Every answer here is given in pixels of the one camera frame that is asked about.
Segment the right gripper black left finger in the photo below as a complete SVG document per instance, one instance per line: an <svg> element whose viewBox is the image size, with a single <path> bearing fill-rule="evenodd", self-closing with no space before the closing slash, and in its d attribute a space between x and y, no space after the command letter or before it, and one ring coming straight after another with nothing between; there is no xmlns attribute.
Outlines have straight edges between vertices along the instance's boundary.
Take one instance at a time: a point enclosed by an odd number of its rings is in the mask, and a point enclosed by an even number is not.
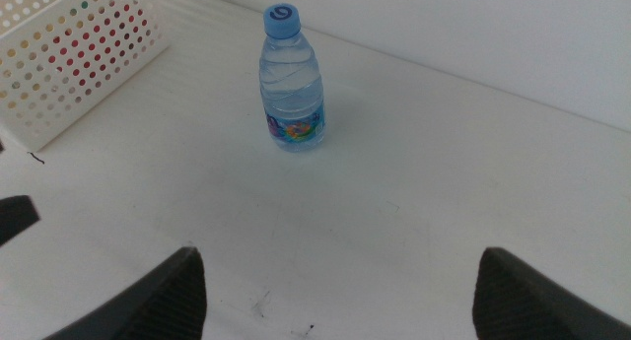
<svg viewBox="0 0 631 340"><path fill-rule="evenodd" d="M204 264L187 246L45 340L199 340L205 319Z"/></svg>

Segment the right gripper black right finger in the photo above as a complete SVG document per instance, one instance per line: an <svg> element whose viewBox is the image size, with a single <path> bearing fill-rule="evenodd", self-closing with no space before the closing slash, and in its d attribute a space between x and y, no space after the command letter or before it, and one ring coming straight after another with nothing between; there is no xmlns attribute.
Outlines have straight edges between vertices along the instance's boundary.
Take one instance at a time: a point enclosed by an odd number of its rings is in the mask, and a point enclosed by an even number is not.
<svg viewBox="0 0 631 340"><path fill-rule="evenodd" d="M479 261L472 306L479 339L630 340L630 326L502 247Z"/></svg>

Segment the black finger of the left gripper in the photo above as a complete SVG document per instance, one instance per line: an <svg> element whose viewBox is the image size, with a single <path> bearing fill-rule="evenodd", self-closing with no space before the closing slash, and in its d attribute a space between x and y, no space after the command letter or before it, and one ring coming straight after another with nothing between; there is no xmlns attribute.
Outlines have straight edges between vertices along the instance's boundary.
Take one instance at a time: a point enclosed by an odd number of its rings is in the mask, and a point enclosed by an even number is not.
<svg viewBox="0 0 631 340"><path fill-rule="evenodd" d="M17 195L1 200L0 219L1 244L4 245L38 222L40 216L30 196Z"/></svg>

